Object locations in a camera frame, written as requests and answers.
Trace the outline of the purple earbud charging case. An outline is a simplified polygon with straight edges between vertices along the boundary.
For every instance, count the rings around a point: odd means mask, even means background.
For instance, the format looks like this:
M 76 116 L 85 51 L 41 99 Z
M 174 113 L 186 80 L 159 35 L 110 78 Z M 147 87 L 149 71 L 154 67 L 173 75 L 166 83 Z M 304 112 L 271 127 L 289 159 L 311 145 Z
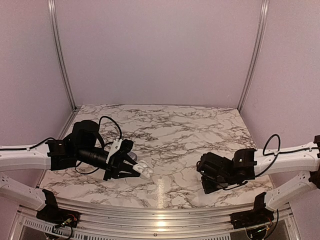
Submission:
M 129 152 L 127 155 L 135 162 L 138 160 L 138 156 L 134 152 Z

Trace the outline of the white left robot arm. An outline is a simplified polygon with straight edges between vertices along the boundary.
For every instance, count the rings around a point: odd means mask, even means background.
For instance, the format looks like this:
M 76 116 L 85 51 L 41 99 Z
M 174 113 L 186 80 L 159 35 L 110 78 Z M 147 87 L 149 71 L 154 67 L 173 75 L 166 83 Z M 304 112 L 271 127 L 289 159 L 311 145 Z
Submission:
M 99 133 L 100 124 L 92 120 L 78 121 L 64 139 L 49 137 L 33 146 L 0 148 L 0 194 L 20 205 L 43 211 L 53 223 L 63 219 L 55 195 L 46 189 L 29 187 L 4 173 L 22 170 L 61 171 L 85 163 L 104 171 L 103 180 L 140 177 L 138 163 L 130 155 L 133 141 L 119 137 L 105 150 Z

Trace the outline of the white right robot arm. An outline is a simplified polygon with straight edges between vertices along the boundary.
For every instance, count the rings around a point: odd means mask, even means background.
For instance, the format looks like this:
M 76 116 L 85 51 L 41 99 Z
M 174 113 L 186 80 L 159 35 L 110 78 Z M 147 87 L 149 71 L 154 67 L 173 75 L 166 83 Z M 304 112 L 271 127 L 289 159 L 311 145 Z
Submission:
M 274 212 L 291 199 L 320 187 L 320 137 L 316 135 L 312 142 L 296 147 L 239 149 L 232 159 L 208 152 L 201 156 L 196 170 L 206 194 L 243 186 L 265 175 L 298 172 L 288 182 L 256 196 L 247 219 L 258 224 L 267 216 L 267 210 Z

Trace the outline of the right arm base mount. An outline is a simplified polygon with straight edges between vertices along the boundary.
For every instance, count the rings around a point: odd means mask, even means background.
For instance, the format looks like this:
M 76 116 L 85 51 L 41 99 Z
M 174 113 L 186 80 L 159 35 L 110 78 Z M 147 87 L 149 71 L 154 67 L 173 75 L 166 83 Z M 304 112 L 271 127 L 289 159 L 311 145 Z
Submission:
M 266 208 L 235 212 L 230 215 L 234 229 L 248 228 L 274 220 L 274 212 Z

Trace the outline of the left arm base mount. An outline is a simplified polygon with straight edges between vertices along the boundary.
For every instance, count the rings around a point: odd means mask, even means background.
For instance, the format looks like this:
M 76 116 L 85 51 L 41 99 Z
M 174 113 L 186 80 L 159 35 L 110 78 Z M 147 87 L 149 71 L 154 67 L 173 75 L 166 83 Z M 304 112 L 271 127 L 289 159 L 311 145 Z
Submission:
M 38 211 L 36 218 L 61 226 L 65 221 L 71 219 L 68 223 L 72 228 L 76 228 L 80 213 L 78 211 L 62 209 L 59 207 L 45 206 L 42 210 Z

